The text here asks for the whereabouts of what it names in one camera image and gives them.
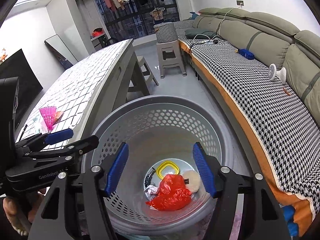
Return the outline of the person's left hand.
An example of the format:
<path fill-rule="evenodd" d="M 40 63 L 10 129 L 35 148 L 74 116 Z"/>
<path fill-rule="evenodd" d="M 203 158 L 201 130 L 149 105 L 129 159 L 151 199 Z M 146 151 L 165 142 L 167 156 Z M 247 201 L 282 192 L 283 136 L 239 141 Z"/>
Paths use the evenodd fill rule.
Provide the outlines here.
<path fill-rule="evenodd" d="M 6 196 L 3 199 L 3 210 L 16 235 L 21 237 L 29 236 L 31 225 L 35 219 L 36 213 L 46 196 L 47 188 L 40 189 L 27 195 L 26 205 L 18 202 L 17 198 Z"/>

